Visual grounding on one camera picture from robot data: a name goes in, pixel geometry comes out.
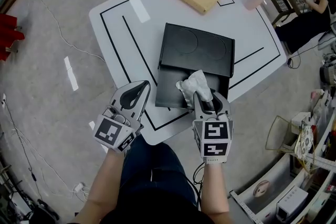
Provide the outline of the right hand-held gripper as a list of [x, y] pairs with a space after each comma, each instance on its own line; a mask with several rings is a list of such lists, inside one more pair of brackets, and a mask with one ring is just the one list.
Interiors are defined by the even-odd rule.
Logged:
[[200, 156], [206, 165], [227, 162], [233, 138], [234, 122], [230, 119], [231, 110], [227, 99], [212, 90], [213, 106], [217, 116], [204, 109], [200, 95], [193, 94], [196, 120], [192, 129]]

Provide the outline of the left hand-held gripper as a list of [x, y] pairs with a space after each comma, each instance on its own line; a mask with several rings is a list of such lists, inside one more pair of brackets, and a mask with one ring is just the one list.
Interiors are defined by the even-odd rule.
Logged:
[[143, 128], [141, 116], [150, 91], [151, 85], [147, 80], [131, 82], [118, 88], [111, 105], [98, 115], [93, 138], [115, 152], [128, 150]]

